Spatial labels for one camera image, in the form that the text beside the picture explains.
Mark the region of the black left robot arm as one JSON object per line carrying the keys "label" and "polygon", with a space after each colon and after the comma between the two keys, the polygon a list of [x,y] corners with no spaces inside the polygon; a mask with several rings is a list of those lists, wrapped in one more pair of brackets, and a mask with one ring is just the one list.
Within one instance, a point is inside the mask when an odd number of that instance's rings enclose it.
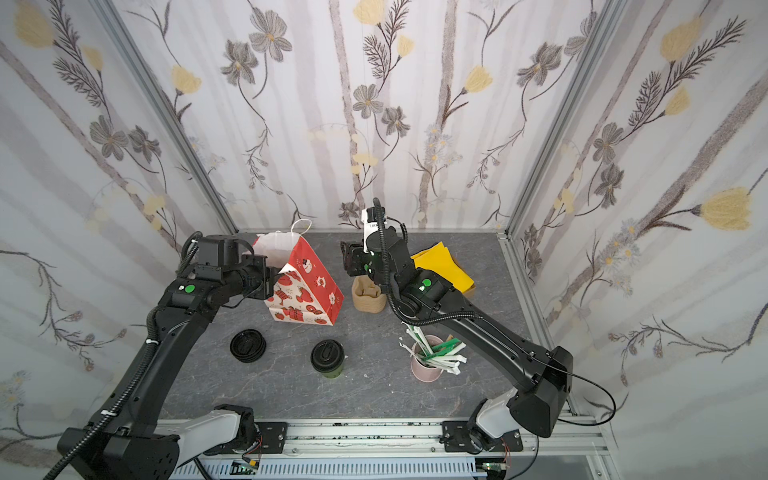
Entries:
{"label": "black left robot arm", "polygon": [[191,234],[175,279],[147,314],[143,345],[101,409],[63,433],[47,478],[71,466],[84,479],[167,479],[190,461],[182,453],[189,435],[156,430],[170,388],[219,310],[234,297],[268,299],[280,275],[237,236]]}

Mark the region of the black plastic cup lid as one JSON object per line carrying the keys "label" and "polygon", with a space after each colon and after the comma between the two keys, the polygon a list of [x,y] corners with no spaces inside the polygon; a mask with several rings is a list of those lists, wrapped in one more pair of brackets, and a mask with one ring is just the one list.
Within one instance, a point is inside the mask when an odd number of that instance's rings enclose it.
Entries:
{"label": "black plastic cup lid", "polygon": [[344,363],[345,352],[343,345],[333,339],[321,340],[312,349],[310,354],[310,363],[329,364],[342,361]]}

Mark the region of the green paper coffee cup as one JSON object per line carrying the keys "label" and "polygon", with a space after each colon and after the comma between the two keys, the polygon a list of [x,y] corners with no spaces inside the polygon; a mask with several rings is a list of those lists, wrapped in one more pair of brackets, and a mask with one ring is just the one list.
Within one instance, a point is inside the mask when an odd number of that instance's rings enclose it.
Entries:
{"label": "green paper coffee cup", "polygon": [[318,373],[328,379],[337,378],[343,372],[342,361],[332,362],[329,364],[314,363],[313,367]]}

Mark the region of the red white paper gift bag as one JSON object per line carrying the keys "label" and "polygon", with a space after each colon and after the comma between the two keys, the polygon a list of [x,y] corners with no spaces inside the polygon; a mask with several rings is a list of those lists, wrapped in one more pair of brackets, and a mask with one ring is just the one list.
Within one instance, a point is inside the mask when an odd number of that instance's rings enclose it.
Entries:
{"label": "red white paper gift bag", "polygon": [[305,238],[310,226],[308,219],[297,220],[289,231],[270,232],[254,242],[254,252],[279,273],[265,305],[277,322],[333,326],[344,295]]}

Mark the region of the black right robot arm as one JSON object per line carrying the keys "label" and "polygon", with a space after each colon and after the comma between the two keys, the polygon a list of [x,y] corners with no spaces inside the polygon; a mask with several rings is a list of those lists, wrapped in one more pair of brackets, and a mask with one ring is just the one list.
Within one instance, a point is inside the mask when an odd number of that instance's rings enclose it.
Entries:
{"label": "black right robot arm", "polygon": [[378,199],[361,218],[363,240],[341,244],[348,275],[365,275],[379,286],[400,321],[418,327],[445,326],[510,380],[511,397],[485,402],[474,417],[474,427],[499,438],[509,430],[502,426],[507,422],[512,429],[550,437],[571,392],[572,354],[522,338],[478,309],[449,280],[417,267],[407,240],[387,224]]}

